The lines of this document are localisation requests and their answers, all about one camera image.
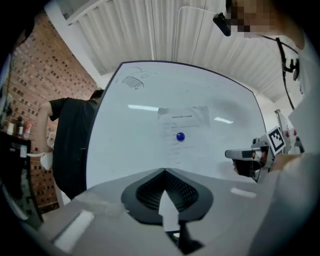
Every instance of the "whiteboard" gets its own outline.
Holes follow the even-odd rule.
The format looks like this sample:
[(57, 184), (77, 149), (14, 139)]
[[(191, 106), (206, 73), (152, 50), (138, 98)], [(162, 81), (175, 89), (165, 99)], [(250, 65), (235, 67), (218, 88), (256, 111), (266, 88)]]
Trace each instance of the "whiteboard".
[(250, 148), (266, 133), (252, 91), (210, 70), (164, 62), (124, 62), (103, 94), (86, 157), (87, 189), (111, 180), (165, 166), (159, 108), (207, 106), (209, 161), (184, 171), (224, 180), (252, 182), (233, 171), (230, 149)]

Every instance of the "blue ball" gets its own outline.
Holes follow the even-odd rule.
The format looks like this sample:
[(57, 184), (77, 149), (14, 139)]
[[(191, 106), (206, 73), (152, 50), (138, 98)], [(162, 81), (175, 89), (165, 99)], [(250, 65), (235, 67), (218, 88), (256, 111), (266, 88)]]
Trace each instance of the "blue ball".
[(176, 139), (180, 142), (184, 141), (185, 140), (185, 134), (183, 132), (179, 132), (177, 135), (176, 135)]

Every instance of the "black shirt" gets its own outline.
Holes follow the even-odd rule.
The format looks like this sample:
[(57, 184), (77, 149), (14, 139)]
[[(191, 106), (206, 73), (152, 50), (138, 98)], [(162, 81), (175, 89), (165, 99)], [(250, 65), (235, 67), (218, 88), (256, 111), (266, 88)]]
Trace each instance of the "black shirt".
[(98, 104), (94, 100), (61, 98), (50, 101), (52, 121), (59, 119), (53, 150), (53, 176), (71, 199), (85, 190), (85, 152)]

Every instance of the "whiteboard frame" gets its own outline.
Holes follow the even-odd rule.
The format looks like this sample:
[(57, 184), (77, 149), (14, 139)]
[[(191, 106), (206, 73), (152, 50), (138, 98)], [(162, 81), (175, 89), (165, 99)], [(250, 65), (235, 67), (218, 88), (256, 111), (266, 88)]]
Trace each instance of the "whiteboard frame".
[[(200, 66), (195, 66), (195, 65), (192, 65), (192, 64), (187, 64), (187, 63), (181, 63), (181, 62), (175, 62), (175, 61), (165, 61), (165, 60), (137, 60), (137, 61), (125, 61), (125, 62), (122, 62), (120, 63), (119, 67), (116, 69), (116, 71), (113, 73), (110, 81), (108, 82), (108, 84), (106, 85), (105, 89), (104, 89), (104, 92), (101, 96), (101, 102), (103, 101), (107, 91), (108, 91), (108, 88), (109, 86), (111, 85), (112, 81), (114, 80), (116, 74), (118, 73), (118, 71), (120, 70), (120, 68), (122, 67), (123, 64), (128, 64), (128, 63), (143, 63), (143, 62), (156, 62), (156, 63), (171, 63), (171, 64), (178, 64), (178, 65), (184, 65), (184, 66), (189, 66), (189, 67), (193, 67), (193, 68), (197, 68), (197, 69), (201, 69), (201, 70), (204, 70), (204, 71), (208, 71), (208, 72), (211, 72), (211, 73), (214, 73), (214, 74), (217, 74), (221, 77), (224, 77), (226, 79), (229, 79), (230, 81), (242, 86), (243, 88), (247, 89), (249, 92), (251, 92), (253, 94), (253, 97), (256, 101), (256, 104), (259, 108), (259, 111), (260, 111), (260, 114), (261, 114), (261, 117), (262, 117), (262, 121), (263, 121), (263, 126), (264, 126), (264, 132), (267, 133), (267, 130), (266, 130), (266, 124), (265, 124), (265, 120), (264, 120), (264, 117), (262, 115), (262, 112), (261, 112), (261, 109), (260, 109), (260, 106), (258, 104), (258, 101), (257, 101), (257, 98), (254, 94), (254, 92), (250, 89), (248, 89), (247, 87), (243, 86), (241, 83), (223, 75), (223, 74), (220, 74), (218, 72), (215, 72), (213, 70), (210, 70), (210, 69), (206, 69), (204, 67), (200, 67)], [(83, 172), (83, 175), (84, 175), (84, 189), (87, 190), (87, 159), (88, 159), (88, 149), (89, 149), (89, 143), (90, 143), (90, 138), (91, 138), (91, 132), (92, 132), (92, 129), (94, 127), (94, 123), (96, 121), (96, 117), (97, 117), (97, 113), (99, 111), (99, 108), (101, 106), (101, 103), (99, 104), (98, 106), (98, 109), (96, 110), (96, 112), (94, 113), (94, 117), (93, 117), (93, 122), (91, 123), (91, 126), (90, 126), (90, 129), (89, 129), (89, 136), (88, 136), (88, 139), (87, 139), (87, 144), (86, 144), (86, 149), (85, 149), (85, 158), (84, 158), (84, 172)]]

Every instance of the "person in black shirt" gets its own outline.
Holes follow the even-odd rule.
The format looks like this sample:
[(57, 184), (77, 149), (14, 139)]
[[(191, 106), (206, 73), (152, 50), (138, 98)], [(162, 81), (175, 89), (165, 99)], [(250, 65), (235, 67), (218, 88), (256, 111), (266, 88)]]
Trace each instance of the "person in black shirt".
[(40, 106), (36, 138), (41, 152), (50, 152), (47, 145), (48, 117), (59, 119), (53, 149), (53, 177), (70, 199), (85, 191), (85, 152), (95, 112), (104, 90), (96, 90), (89, 100), (61, 98)]

